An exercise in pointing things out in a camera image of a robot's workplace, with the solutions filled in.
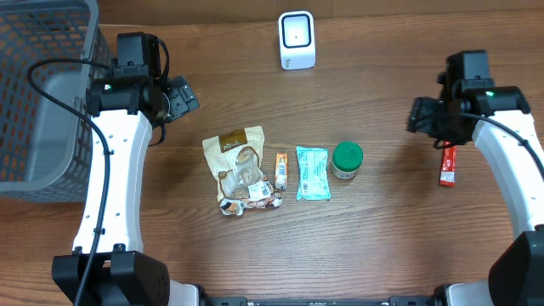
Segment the teal tissue packet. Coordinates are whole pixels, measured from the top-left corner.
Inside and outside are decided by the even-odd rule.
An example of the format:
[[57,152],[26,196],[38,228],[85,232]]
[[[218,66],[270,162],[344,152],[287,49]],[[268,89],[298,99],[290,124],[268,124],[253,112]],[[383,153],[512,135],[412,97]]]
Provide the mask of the teal tissue packet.
[[299,168],[298,201],[329,201],[332,194],[327,176],[328,149],[296,148]]

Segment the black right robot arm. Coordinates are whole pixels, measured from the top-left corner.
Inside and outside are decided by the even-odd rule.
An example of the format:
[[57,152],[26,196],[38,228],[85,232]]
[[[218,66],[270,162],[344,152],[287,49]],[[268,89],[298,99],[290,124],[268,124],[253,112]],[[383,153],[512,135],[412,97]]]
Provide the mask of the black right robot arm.
[[489,163],[507,205],[514,241],[485,280],[439,286],[430,305],[541,305],[543,303],[543,149],[520,88],[498,87],[488,54],[449,56],[437,78],[437,99],[418,97],[410,133],[425,133],[443,150],[472,142]]

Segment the green lid jar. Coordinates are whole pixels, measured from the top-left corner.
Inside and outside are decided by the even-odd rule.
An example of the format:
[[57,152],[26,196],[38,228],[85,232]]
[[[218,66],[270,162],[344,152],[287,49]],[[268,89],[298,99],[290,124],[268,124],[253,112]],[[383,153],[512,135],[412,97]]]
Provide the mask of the green lid jar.
[[358,144],[342,142],[333,151],[331,172],[338,179],[352,179],[360,170],[363,158],[363,150]]

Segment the white snack wrapper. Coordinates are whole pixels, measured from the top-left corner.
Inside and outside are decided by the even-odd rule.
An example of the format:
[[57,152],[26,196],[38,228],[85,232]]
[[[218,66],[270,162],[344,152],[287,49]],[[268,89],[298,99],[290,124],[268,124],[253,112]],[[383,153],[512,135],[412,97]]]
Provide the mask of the white snack wrapper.
[[218,205],[226,216],[247,209],[277,208],[281,193],[262,171],[264,131],[245,127],[202,141],[203,153],[217,182]]

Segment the red snack bar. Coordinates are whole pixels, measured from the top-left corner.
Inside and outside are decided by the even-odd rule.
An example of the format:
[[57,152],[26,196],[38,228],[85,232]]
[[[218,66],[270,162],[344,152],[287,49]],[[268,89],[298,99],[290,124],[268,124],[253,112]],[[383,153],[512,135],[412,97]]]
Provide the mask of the red snack bar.
[[455,186],[456,173],[456,147],[451,142],[444,142],[445,149],[442,152],[439,184],[445,187]]

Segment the orange white snack packet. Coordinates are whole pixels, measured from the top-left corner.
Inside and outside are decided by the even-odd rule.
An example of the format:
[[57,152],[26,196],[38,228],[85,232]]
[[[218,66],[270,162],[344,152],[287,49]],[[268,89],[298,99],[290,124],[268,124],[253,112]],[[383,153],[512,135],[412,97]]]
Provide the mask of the orange white snack packet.
[[288,186],[288,155],[277,153],[275,158],[275,187],[286,190]]

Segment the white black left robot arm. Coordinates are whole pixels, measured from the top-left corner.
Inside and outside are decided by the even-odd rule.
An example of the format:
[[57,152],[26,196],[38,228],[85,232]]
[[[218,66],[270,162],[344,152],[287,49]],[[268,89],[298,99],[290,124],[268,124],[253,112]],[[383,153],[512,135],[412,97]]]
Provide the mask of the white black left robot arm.
[[140,229],[145,155],[155,128],[199,108],[183,76],[169,77],[166,44],[143,32],[120,34],[117,57],[86,98],[93,129],[88,192],[72,253],[54,257],[52,277],[75,305],[201,303],[197,285],[171,280],[144,254]]

